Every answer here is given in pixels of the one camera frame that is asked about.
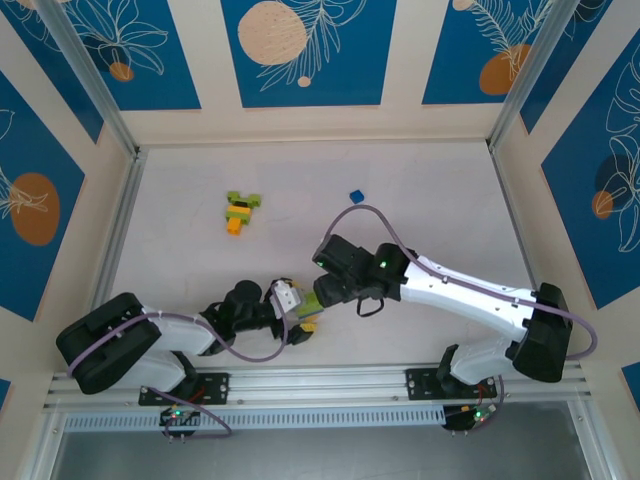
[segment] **cable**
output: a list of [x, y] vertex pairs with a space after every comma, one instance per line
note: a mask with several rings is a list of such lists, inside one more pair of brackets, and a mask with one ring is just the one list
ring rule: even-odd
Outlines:
[[[198, 436], [194, 436], [191, 437], [194, 440], [202, 440], [205, 438], [227, 438], [230, 437], [233, 434], [233, 430], [231, 430], [231, 427], [229, 425], [227, 425], [227, 423], [222, 420], [219, 416], [217, 416], [215, 413], [210, 412], [209, 410], [207, 410], [206, 408], [200, 406], [200, 405], [196, 405], [195, 403], [191, 403], [188, 400], [182, 400], [178, 397], [174, 397], [173, 395], [170, 395], [168, 393], [165, 392], [161, 392], [160, 390], [156, 389], [156, 388], [149, 388], [150, 392], [155, 393], [156, 395], [165, 398], [171, 402], [174, 403], [179, 403], [180, 405], [185, 405], [189, 408], [193, 408], [194, 410], [197, 410], [198, 412], [212, 418], [215, 422], [217, 422], [218, 424], [220, 424], [226, 431], [227, 433], [210, 433], [210, 434], [206, 434], [206, 435], [198, 435]], [[164, 426], [164, 436], [167, 438], [172, 437], [173, 435], [171, 435], [171, 433], [169, 432], [169, 427], [171, 426], [171, 424], [173, 419], [169, 419], [167, 421], [167, 423]]]
[[142, 315], [138, 315], [137, 317], [134, 317], [134, 318], [132, 318], [130, 320], [127, 320], [123, 324], [118, 325], [116, 328], [111, 330], [109, 333], [107, 333], [100, 340], [96, 341], [93, 345], [91, 345], [84, 352], [82, 352], [80, 355], [78, 355], [73, 362], [71, 362], [71, 364], [69, 365], [69, 368], [67, 369], [67, 376], [73, 377], [74, 370], [78, 367], [78, 365], [80, 365], [80, 363], [82, 363], [82, 361], [84, 361], [89, 355], [91, 355], [93, 352], [95, 352], [98, 348], [100, 348], [102, 345], [107, 343], [109, 340], [111, 340], [112, 338], [114, 338], [118, 334], [122, 333], [124, 330], [126, 330], [130, 326], [135, 325], [136, 323], [139, 323], [139, 322], [141, 322], [143, 320], [147, 320], [147, 319], [150, 319], [150, 318], [162, 318], [162, 317], [174, 318], [176, 320], [184, 320], [185, 322], [195, 323], [196, 325], [199, 325], [200, 327], [204, 328], [209, 333], [211, 333], [211, 335], [213, 335], [215, 337], [215, 339], [220, 343], [220, 345], [222, 345], [225, 348], [225, 350], [227, 350], [232, 355], [238, 357], [240, 360], [244, 360], [245, 362], [264, 363], [264, 362], [268, 362], [270, 360], [273, 360], [278, 355], [280, 355], [282, 353], [282, 351], [284, 350], [284, 347], [286, 347], [287, 340], [288, 340], [288, 335], [289, 335], [289, 329], [287, 328], [288, 325], [287, 325], [287, 320], [286, 320], [286, 313], [284, 311], [284, 308], [282, 307], [282, 304], [280, 303], [280, 299], [278, 298], [278, 295], [275, 292], [275, 287], [273, 285], [271, 286], [271, 292], [272, 292], [273, 297], [275, 299], [276, 306], [277, 306], [277, 308], [278, 308], [278, 310], [280, 312], [280, 315], [282, 316], [282, 324], [284, 326], [284, 328], [283, 328], [284, 331], [283, 331], [283, 334], [282, 334], [282, 343], [280, 343], [280, 346], [278, 347], [278, 349], [274, 353], [272, 353], [271, 355], [269, 355], [267, 357], [264, 357], [264, 358], [253, 358], [253, 357], [248, 357], [248, 356], [238, 352], [237, 350], [233, 349], [231, 347], [231, 345], [229, 345], [227, 342], [225, 342], [224, 339], [218, 334], [218, 332], [216, 332], [213, 329], [213, 327], [211, 325], [209, 325], [207, 322], [199, 320], [196, 317], [190, 317], [188, 315], [182, 315], [180, 313], [151, 312], [151, 313], [145, 313], [145, 314], [142, 314]]
[[495, 411], [484, 422], [481, 422], [479, 426], [472, 428], [470, 432], [484, 428], [491, 422], [495, 421], [495, 418], [498, 415], [498, 412], [500, 411], [500, 409], [502, 408], [502, 404], [504, 403], [505, 391], [504, 391], [504, 380], [502, 379], [502, 375], [498, 375], [498, 383], [500, 384], [500, 396], [498, 397], [498, 404], [496, 405]]
[[198, 390], [196, 394], [193, 397], [191, 397], [188, 401], [195, 402], [196, 398], [200, 398], [203, 395], [204, 395], [204, 387], [200, 387], [200, 390]]
[[479, 383], [478, 384], [478, 403], [476, 404], [476, 406], [480, 406], [482, 405], [482, 391], [484, 390], [484, 387]]
[[559, 315], [561, 317], [566, 318], [567, 320], [570, 320], [572, 322], [575, 322], [575, 323], [581, 325], [589, 333], [589, 335], [591, 337], [591, 344], [589, 345], [589, 347], [586, 350], [584, 350], [582, 352], [574, 353], [574, 354], [571, 354], [571, 355], [567, 355], [567, 359], [568, 360], [579, 360], [581, 358], [584, 358], [587, 355], [590, 355], [591, 353], [593, 353], [593, 351], [598, 346], [598, 335], [597, 335], [595, 329], [593, 328], [593, 326], [591, 326], [591, 324], [589, 322], [587, 322], [586, 320], [584, 320], [583, 318], [579, 317], [578, 315], [576, 315], [574, 313], [567, 312], [567, 311], [562, 310], [560, 308], [550, 307], [548, 305], [543, 305], [541, 303], [532, 302], [530, 300], [517, 298], [517, 297], [512, 297], [510, 295], [499, 293], [499, 292], [496, 292], [494, 290], [491, 290], [490, 288], [486, 288], [486, 287], [483, 287], [481, 285], [477, 285], [477, 284], [469, 282], [467, 280], [463, 280], [463, 279], [460, 279], [460, 278], [455, 278], [455, 277], [450, 277], [448, 275], [444, 275], [443, 273], [440, 273], [435, 268], [432, 268], [432, 267], [429, 267], [428, 265], [420, 263], [418, 261], [418, 259], [411, 254], [411, 252], [404, 245], [404, 243], [402, 243], [402, 240], [400, 240], [400, 237], [398, 236], [396, 231], [393, 229], [393, 227], [391, 226], [391, 223], [389, 222], [389, 220], [387, 220], [387, 218], [384, 216], [384, 214], [380, 210], [378, 210], [377, 208], [372, 207], [371, 205], [352, 205], [351, 207], [346, 208], [345, 210], [343, 210], [333, 220], [333, 222], [331, 222], [331, 224], [329, 225], [329, 228], [327, 228], [327, 231], [324, 234], [323, 243], [326, 242], [329, 239], [329, 236], [331, 235], [331, 232], [336, 227], [338, 222], [340, 222], [340, 220], [342, 220], [342, 218], [345, 215], [353, 212], [354, 210], [368, 210], [369, 212], [375, 213], [378, 216], [378, 218], [380, 219], [380, 221], [382, 222], [382, 224], [385, 226], [385, 228], [389, 231], [389, 235], [391, 235], [391, 238], [393, 238], [393, 241], [396, 243], [396, 245], [398, 245], [398, 248], [400, 248], [402, 253], [405, 254], [405, 256], [411, 261], [411, 263], [416, 265], [423, 272], [426, 272], [429, 275], [438, 278], [439, 280], [445, 280], [445, 281], [451, 282], [451, 283], [453, 283], [455, 285], [467, 288], [467, 289], [472, 290], [474, 292], [482, 293], [482, 294], [488, 295], [488, 296], [490, 296], [492, 298], [496, 298], [498, 300], [502, 300], [502, 301], [509, 302], [509, 303], [512, 303], [512, 304], [525, 305], [527, 307], [532, 307], [534, 309], [542, 310], [543, 312], [551, 313], [551, 314], [554, 314], [554, 315]]

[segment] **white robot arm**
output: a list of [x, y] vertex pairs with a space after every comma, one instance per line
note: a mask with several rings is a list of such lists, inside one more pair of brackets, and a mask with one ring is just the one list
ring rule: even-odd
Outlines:
[[[121, 294], [65, 329], [56, 343], [85, 393], [145, 385], [188, 398], [194, 369], [184, 353], [213, 355], [230, 348], [236, 332], [262, 327], [282, 338], [284, 348], [312, 334], [298, 325], [285, 332], [287, 312], [309, 314], [356, 300], [358, 315], [369, 316], [392, 299], [450, 310], [498, 332], [496, 338], [447, 348], [437, 379], [451, 398], [513, 369], [544, 382], [562, 378], [572, 322], [557, 313], [564, 300], [552, 285], [535, 292], [495, 285], [434, 264], [399, 241], [380, 245], [373, 255], [330, 234], [313, 261], [327, 274], [314, 282], [310, 295], [279, 280], [261, 299], [260, 287], [245, 280], [200, 314], [163, 316], [134, 295]], [[378, 300], [380, 308], [362, 313], [366, 299]]]

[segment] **white leaf drawing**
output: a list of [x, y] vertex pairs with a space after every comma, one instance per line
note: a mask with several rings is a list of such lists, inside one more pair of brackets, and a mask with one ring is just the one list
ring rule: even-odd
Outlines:
[[[13, 124], [15, 112], [11, 110], [0, 110], [0, 141], [2, 141]], [[33, 208], [40, 212], [47, 212], [48, 208], [43, 205], [47, 199], [47, 194], [40, 196], [29, 195], [13, 185], [6, 177], [0, 167], [0, 218], [4, 219], [12, 210], [20, 213], [21, 208]]]
[[608, 196], [596, 205], [596, 215], [618, 215], [620, 253], [630, 253], [640, 245], [640, 45], [616, 82], [605, 130], [611, 134], [609, 149], [615, 171], [602, 191]]
[[[261, 92], [284, 81], [287, 85], [305, 78], [311, 81], [322, 70], [323, 63], [331, 61], [333, 52], [340, 53], [338, 29], [354, 20], [367, 4], [367, 0], [277, 0], [293, 10], [304, 24], [307, 41], [304, 49], [293, 60], [276, 65], [263, 65], [257, 78], [264, 78]], [[358, 1], [357, 7], [346, 15], [346, 6]]]
[[509, 60], [510, 79], [522, 65], [522, 46], [540, 29], [556, 0], [540, 0], [534, 8], [529, 0], [527, 8], [516, 16], [509, 0], [472, 0], [466, 11], [475, 16], [480, 34], [493, 45], [496, 53]]
[[578, 23], [595, 22], [604, 10], [603, 7], [605, 3], [607, 3], [607, 0], [597, 0], [597, 3], [585, 2], [584, 0], [581, 1], [578, 4], [576, 11], [573, 12], [571, 20], [569, 20], [569, 23], [564, 29], [564, 34], [569, 37], [571, 41], [573, 41]]
[[[31, 36], [52, 50], [60, 51], [35, 10], [18, 0], [0, 1], [9, 7]], [[164, 63], [153, 49], [167, 42], [169, 32], [138, 21], [138, 0], [71, 0], [61, 6], [85, 48], [98, 54], [92, 57], [93, 60], [104, 62], [103, 70], [118, 61], [127, 67], [137, 65], [158, 75], [164, 73]]]

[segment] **lego toy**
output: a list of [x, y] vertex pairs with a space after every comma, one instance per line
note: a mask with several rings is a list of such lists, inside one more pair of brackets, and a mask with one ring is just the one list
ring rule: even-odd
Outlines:
[[295, 309], [296, 316], [299, 320], [305, 322], [314, 322], [318, 315], [324, 311], [322, 305], [318, 301], [315, 292], [305, 293], [302, 297], [302, 303]]
[[228, 192], [225, 218], [227, 219], [227, 232], [231, 235], [240, 235], [243, 225], [249, 225], [251, 212], [262, 204], [262, 197], [252, 193], [248, 197], [241, 197], [239, 192]]
[[364, 193], [360, 190], [354, 190], [349, 194], [349, 198], [354, 204], [362, 203], [364, 202]]

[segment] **white floor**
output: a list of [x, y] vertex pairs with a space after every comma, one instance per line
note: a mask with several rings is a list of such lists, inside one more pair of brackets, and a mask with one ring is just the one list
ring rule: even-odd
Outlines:
[[[324, 142], [153, 149], [115, 280], [165, 311], [197, 312], [242, 279], [266, 288], [291, 277], [311, 288], [324, 272], [311, 262], [330, 221], [360, 189], [409, 248], [447, 267], [529, 286], [493, 164], [484, 142]], [[260, 193], [262, 206], [240, 237], [226, 232], [226, 192]], [[337, 229], [375, 252], [389, 241], [368, 212]], [[439, 361], [453, 344], [492, 332], [423, 305], [387, 302], [371, 318], [355, 304], [324, 312], [312, 339], [271, 365], [354, 365]], [[265, 356], [268, 330], [238, 335], [236, 348]], [[197, 365], [238, 365], [228, 353]]]

